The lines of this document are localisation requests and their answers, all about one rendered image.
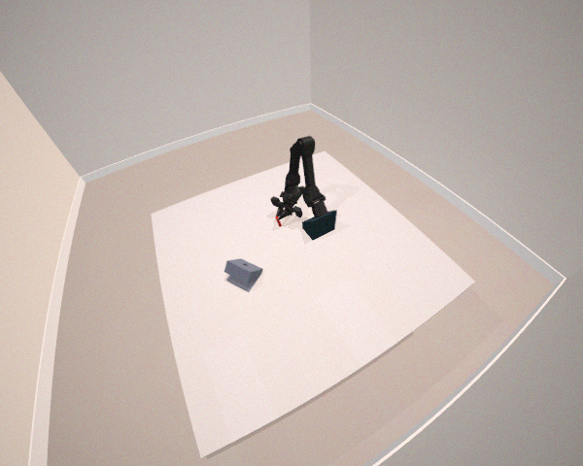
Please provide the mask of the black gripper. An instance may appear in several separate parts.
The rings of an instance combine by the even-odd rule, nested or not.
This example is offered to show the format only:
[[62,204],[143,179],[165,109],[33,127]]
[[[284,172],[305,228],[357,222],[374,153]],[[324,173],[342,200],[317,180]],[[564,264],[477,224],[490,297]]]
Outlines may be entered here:
[[272,204],[274,206],[278,207],[278,211],[277,211],[276,216],[278,217],[279,220],[285,216],[292,215],[293,212],[295,212],[296,216],[302,217],[303,213],[302,213],[301,208],[294,206],[294,204],[297,204],[298,198],[295,194],[293,194],[293,195],[294,195],[294,199],[293,199],[293,202],[291,204],[289,203],[290,201],[285,200],[285,199],[283,199],[283,202],[281,202],[280,199],[278,197],[275,197],[275,196],[272,196],[270,198]]

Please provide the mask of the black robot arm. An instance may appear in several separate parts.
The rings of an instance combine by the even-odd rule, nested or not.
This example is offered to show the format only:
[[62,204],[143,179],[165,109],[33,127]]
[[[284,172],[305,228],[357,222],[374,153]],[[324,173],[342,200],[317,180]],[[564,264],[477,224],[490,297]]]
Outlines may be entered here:
[[[330,213],[330,211],[328,212],[326,208],[326,196],[323,195],[320,192],[320,189],[316,186],[313,160],[314,149],[315,140],[311,136],[299,138],[296,143],[292,145],[290,148],[290,169],[286,175],[285,180],[285,191],[281,192],[280,197],[290,201],[289,203],[291,204],[294,199],[293,194],[295,194],[298,199],[302,195],[303,200],[308,208],[312,208],[312,212],[315,218],[324,216]],[[303,162],[305,187],[303,185],[298,186],[300,183],[300,175],[298,174],[300,155]]]

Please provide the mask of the grey sloped panel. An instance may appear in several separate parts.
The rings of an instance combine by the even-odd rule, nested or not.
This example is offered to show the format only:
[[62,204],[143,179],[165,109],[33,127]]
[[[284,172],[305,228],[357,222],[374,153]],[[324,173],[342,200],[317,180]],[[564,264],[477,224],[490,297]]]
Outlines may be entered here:
[[260,277],[262,270],[241,258],[226,261],[223,271],[229,274],[226,278],[229,283],[250,292],[256,280]]

